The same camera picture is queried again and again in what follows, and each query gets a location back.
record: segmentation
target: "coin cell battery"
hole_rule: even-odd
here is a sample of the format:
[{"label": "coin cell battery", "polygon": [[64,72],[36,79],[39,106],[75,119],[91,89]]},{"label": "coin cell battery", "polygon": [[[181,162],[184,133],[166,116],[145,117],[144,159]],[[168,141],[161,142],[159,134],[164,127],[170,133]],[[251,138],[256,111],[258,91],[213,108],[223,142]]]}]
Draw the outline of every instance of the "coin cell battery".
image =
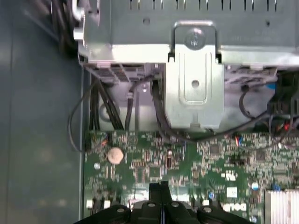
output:
[{"label": "coin cell battery", "polygon": [[111,148],[107,153],[108,161],[113,165],[118,165],[123,159],[123,152],[118,147]]}]

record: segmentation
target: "green circuit board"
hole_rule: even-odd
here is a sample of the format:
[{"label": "green circuit board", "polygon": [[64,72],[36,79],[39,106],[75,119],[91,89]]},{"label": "green circuit board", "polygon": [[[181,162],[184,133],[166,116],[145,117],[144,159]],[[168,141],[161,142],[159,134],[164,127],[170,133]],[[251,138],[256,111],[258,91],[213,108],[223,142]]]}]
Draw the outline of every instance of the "green circuit board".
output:
[{"label": "green circuit board", "polygon": [[[208,200],[256,223],[264,223],[265,190],[299,185],[299,147],[258,150],[271,140],[264,133],[243,133],[197,144],[165,143],[156,132],[90,132],[85,153],[84,217],[114,203],[131,209],[148,200],[149,183],[168,181],[173,200],[196,210]],[[299,146],[299,137],[285,140]],[[109,162],[112,148],[121,161]]]}]

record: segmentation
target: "microchip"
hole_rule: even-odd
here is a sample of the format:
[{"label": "microchip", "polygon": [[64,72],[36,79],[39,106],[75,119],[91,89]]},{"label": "microchip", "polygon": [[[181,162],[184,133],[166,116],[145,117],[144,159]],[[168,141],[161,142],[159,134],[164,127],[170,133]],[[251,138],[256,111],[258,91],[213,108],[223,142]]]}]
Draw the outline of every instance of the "microchip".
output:
[{"label": "microchip", "polygon": [[266,160],[266,152],[263,150],[256,151],[256,161],[265,161]]},{"label": "microchip", "polygon": [[210,146],[210,155],[219,155],[219,146],[218,145]]}]

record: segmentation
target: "black cable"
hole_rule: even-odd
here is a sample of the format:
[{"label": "black cable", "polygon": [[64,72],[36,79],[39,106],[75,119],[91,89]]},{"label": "black cable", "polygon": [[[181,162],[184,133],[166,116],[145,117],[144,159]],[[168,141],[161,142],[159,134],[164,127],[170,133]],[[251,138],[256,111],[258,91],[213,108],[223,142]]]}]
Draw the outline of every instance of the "black cable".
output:
[{"label": "black cable", "polygon": [[161,102],[161,96],[160,96],[160,92],[159,92],[159,85],[158,85],[158,82],[154,81],[153,82],[153,85],[152,85],[152,95],[153,95],[153,101],[154,101],[154,106],[155,106],[155,110],[156,110],[156,113],[157,113],[157,117],[159,119],[159,121],[161,122],[161,126],[162,128],[165,130],[165,132],[169,135],[169,136],[173,136],[179,140],[182,140],[182,141],[185,141],[185,142],[200,142],[200,141],[206,141],[206,140],[211,140],[211,139],[214,139],[214,138],[217,138],[217,137],[220,137],[220,136],[223,136],[223,135],[229,135],[229,134],[233,134],[237,131],[239,131],[240,129],[244,129],[244,128],[247,128],[249,127],[250,125],[256,123],[257,121],[263,119],[264,117],[267,116],[267,112],[264,111],[263,113],[261,113],[260,115],[258,115],[256,118],[242,124],[242,125],[239,125],[237,127],[234,127],[234,128],[231,128],[231,129],[228,129],[224,132],[220,132],[220,133],[215,133],[214,135],[209,135],[209,136],[205,136],[205,137],[201,137],[201,138],[197,138],[197,139],[189,139],[189,138],[186,138],[184,136],[181,136],[177,133],[175,133],[175,131],[173,131],[168,123],[167,123],[167,118],[166,118],[166,115],[164,113],[164,109],[163,109],[163,105],[162,105],[162,102]]},{"label": "black cable", "polygon": [[116,110],[116,107],[101,80],[99,80],[97,86],[114,129],[123,130],[122,122]]},{"label": "black cable", "polygon": [[93,121],[94,129],[96,131],[100,130],[100,118],[99,118],[99,93],[96,88],[92,90],[92,101],[93,101]]},{"label": "black cable", "polygon": [[92,94],[91,94],[91,97],[90,97],[90,109],[89,109],[89,130],[93,130],[93,127],[94,127],[94,118],[93,118],[93,98],[92,98]]},{"label": "black cable", "polygon": [[112,113],[112,110],[111,110],[111,108],[110,108],[108,102],[107,102],[107,98],[106,98],[106,96],[102,93],[102,90],[100,90],[100,89],[99,89],[99,93],[100,93],[100,95],[101,95],[101,97],[102,97],[103,103],[104,103],[104,105],[105,105],[107,114],[108,114],[108,116],[109,116],[109,119],[110,119],[110,121],[111,121],[111,124],[112,124],[113,128],[114,128],[115,130],[118,130],[118,124],[117,124],[117,122],[115,121],[114,115],[113,115],[113,113]]},{"label": "black cable", "polygon": [[72,134],[72,128],[71,128],[71,123],[72,123],[72,119],[73,116],[76,112],[76,110],[79,108],[79,106],[81,105],[81,103],[90,95],[90,91],[93,89],[93,87],[97,84],[98,80],[96,80],[95,82],[93,82],[88,89],[86,90],[86,92],[83,94],[83,96],[81,97],[81,99],[77,102],[77,104],[75,105],[75,107],[72,109],[68,120],[67,120],[67,131],[68,131],[68,135],[69,135],[69,139],[71,142],[71,145],[73,146],[73,148],[78,151],[78,152],[82,152],[82,150],[80,150],[77,146],[76,143],[74,141],[73,138],[73,134]]},{"label": "black cable", "polygon": [[159,130],[159,134],[161,136],[161,138],[168,144],[171,144],[172,141],[171,141],[171,137],[167,136],[167,134],[165,133],[165,131],[162,129],[161,127],[161,123],[158,119],[158,116],[156,114],[156,118],[157,118],[157,124],[158,124],[158,130]]},{"label": "black cable", "polygon": [[294,117],[291,116],[289,129],[286,131],[286,133],[284,133],[282,136],[280,136],[279,140],[275,141],[274,143],[269,144],[268,146],[263,147],[263,148],[244,148],[244,147],[241,147],[241,148],[244,149],[244,150],[247,150],[247,151],[263,151],[263,150],[267,150],[271,147],[274,147],[274,146],[278,145],[291,133],[292,127],[293,127],[293,120],[294,120]]},{"label": "black cable", "polygon": [[253,85],[251,86],[250,88],[247,88],[246,90],[244,90],[243,94],[240,96],[240,99],[239,99],[239,107],[240,107],[240,111],[242,112],[242,114],[246,117],[246,118],[249,118],[249,119],[254,119],[255,117],[250,115],[250,113],[245,109],[245,106],[244,106],[244,98],[246,96],[246,94],[254,89],[254,88],[258,88],[258,87],[262,87],[262,86],[265,86],[265,85],[268,85],[268,84],[273,84],[273,82],[269,82],[269,83],[263,83],[263,84],[256,84],[256,85]]},{"label": "black cable", "polygon": [[126,120],[125,120],[125,130],[129,130],[130,126],[130,121],[131,121],[131,116],[132,116],[132,111],[133,111],[133,103],[134,103],[134,93],[135,90],[138,86],[140,86],[143,83],[147,83],[149,81],[152,81],[155,79],[154,75],[149,75],[146,76],[145,78],[135,82],[131,88],[128,91],[128,106],[127,106],[127,115],[126,115]]},{"label": "black cable", "polygon": [[57,23],[61,36],[64,38],[70,48],[75,49],[76,44],[71,34],[72,31],[70,29],[68,21],[66,19],[63,2],[61,0],[52,0],[52,9],[56,12]]}]

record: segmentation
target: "heatsink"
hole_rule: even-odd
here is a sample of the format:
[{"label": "heatsink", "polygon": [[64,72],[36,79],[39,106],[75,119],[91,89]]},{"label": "heatsink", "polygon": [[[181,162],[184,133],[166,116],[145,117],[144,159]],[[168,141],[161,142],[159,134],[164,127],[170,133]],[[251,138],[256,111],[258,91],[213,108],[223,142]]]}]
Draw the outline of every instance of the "heatsink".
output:
[{"label": "heatsink", "polygon": [[265,193],[265,224],[299,224],[299,190]]}]

